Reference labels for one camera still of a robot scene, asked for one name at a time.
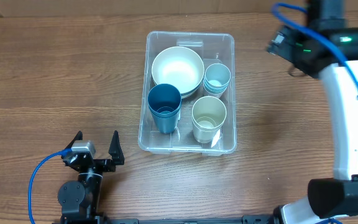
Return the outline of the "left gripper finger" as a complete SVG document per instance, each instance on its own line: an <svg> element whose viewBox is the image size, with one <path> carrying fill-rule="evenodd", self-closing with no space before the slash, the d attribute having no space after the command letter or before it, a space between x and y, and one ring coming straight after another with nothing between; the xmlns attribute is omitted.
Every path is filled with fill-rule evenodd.
<svg viewBox="0 0 358 224"><path fill-rule="evenodd" d="M82 131L78 131L73 140L65 147L65 149L71 149L72 145L75 141L82 140L83 139L83 133Z"/></svg>
<svg viewBox="0 0 358 224"><path fill-rule="evenodd" d="M108 153L115 165L124 165L125 157L119 142L119 133L117 131L115 131L112 136Z"/></svg>

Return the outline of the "dark blue tall cup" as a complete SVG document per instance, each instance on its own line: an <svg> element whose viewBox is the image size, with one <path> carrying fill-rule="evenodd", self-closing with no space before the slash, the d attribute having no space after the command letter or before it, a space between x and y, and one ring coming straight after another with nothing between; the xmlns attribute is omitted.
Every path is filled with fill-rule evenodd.
<svg viewBox="0 0 358 224"><path fill-rule="evenodd" d="M177 128L180 120L180 109L174 110L171 107L163 106L157 111L150 108L154 123L163 134L170 134Z"/></svg>
<svg viewBox="0 0 358 224"><path fill-rule="evenodd" d="M170 84L154 86L148 94L148 106L153 114L161 118L176 115L181 107L181 94Z"/></svg>

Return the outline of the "grey small cup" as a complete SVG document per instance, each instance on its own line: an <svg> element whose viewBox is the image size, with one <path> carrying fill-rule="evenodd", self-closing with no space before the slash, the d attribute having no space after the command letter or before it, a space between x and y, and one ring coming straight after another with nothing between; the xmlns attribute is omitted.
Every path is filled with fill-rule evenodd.
<svg viewBox="0 0 358 224"><path fill-rule="evenodd" d="M231 71L222 63L213 63L205 71L205 82L214 89L227 87L230 79Z"/></svg>

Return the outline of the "cream bowl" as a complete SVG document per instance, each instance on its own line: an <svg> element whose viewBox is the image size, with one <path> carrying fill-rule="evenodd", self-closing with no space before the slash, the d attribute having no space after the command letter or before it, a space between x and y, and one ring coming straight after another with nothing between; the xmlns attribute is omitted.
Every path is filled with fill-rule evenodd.
<svg viewBox="0 0 358 224"><path fill-rule="evenodd" d="M196 87L203 79L203 59L187 47L169 47L161 51L152 63L152 78L156 85L170 84L180 93Z"/></svg>
<svg viewBox="0 0 358 224"><path fill-rule="evenodd" d="M182 99L188 98L188 97L190 97L191 95L193 95L197 90L198 90L198 87L192 89L192 90L189 91L189 92L183 93L183 94L181 94L181 98L182 98Z"/></svg>

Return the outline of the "pink small cup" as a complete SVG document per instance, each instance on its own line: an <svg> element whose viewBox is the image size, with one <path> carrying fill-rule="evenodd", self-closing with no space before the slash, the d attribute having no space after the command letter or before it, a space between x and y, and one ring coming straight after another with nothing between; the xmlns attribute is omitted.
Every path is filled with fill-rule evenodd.
<svg viewBox="0 0 358 224"><path fill-rule="evenodd" d="M215 98L220 98L223 95L224 92L220 92L220 93L215 93L215 92L210 92L207 89L203 90L203 95L204 96L213 96Z"/></svg>

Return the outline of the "light blue small cup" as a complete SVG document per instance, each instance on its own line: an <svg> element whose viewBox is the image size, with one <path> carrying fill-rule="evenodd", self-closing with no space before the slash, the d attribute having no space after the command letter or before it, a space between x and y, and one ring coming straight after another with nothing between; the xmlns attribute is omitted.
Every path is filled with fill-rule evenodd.
<svg viewBox="0 0 358 224"><path fill-rule="evenodd" d="M204 81L203 85L208 91L215 92L215 93L220 93L220 92L226 91L227 86L228 86L228 85L223 85L223 86L213 87L206 80Z"/></svg>

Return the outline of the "mint green small cup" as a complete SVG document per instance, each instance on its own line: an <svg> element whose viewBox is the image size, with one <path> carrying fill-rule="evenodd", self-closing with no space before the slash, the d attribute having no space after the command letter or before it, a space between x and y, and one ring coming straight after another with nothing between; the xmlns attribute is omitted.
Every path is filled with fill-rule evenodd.
<svg viewBox="0 0 358 224"><path fill-rule="evenodd" d="M223 88L223 89L212 89L208 86L204 86L204 94L205 95L211 95L211 96L215 96L215 97L220 97L225 91L227 90L227 88Z"/></svg>

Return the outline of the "cream tall cup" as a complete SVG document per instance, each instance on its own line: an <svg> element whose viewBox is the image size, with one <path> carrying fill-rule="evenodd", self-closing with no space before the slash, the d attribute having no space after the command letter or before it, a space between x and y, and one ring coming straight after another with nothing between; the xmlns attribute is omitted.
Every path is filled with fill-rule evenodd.
<svg viewBox="0 0 358 224"><path fill-rule="evenodd" d="M214 137L220 132L220 127L214 126L209 121L202 121L201 124L193 123L193 135L200 143L211 142Z"/></svg>
<svg viewBox="0 0 358 224"><path fill-rule="evenodd" d="M226 105L214 96L199 98L191 110L193 123L203 131L220 129L226 120L226 116Z"/></svg>

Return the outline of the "cream tall cup front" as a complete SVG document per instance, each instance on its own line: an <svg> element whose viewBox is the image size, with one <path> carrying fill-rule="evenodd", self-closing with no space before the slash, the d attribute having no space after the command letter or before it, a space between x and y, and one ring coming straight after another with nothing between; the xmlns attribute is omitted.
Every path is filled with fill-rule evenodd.
<svg viewBox="0 0 358 224"><path fill-rule="evenodd" d="M214 137L220 132L220 127L214 126L209 121L202 121L201 124L193 123L193 135L200 143L211 142Z"/></svg>

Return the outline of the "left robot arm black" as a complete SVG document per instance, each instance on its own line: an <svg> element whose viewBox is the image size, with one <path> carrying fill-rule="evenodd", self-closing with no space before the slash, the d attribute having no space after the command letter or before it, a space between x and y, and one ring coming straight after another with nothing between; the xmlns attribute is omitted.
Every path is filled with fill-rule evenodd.
<svg viewBox="0 0 358 224"><path fill-rule="evenodd" d="M125 158L114 132L109 147L110 159L95 159L96 149L92 141L83 140L78 131L66 147L61 158L66 166L78 172L78 179L65 182L58 191L58 202L62 206L61 223L111 223L102 212L98 212L99 196L105 172L115 172L124 164Z"/></svg>

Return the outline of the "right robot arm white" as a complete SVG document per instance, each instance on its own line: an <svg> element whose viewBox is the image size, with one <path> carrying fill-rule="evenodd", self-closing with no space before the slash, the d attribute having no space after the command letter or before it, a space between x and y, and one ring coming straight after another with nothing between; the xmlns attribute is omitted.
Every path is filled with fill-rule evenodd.
<svg viewBox="0 0 358 224"><path fill-rule="evenodd" d="M313 179L304 198L277 207L269 223L338 223L358 215L358 27L349 27L342 1L308 1L305 25L285 17L268 52L323 84L331 111L334 165L331 178Z"/></svg>

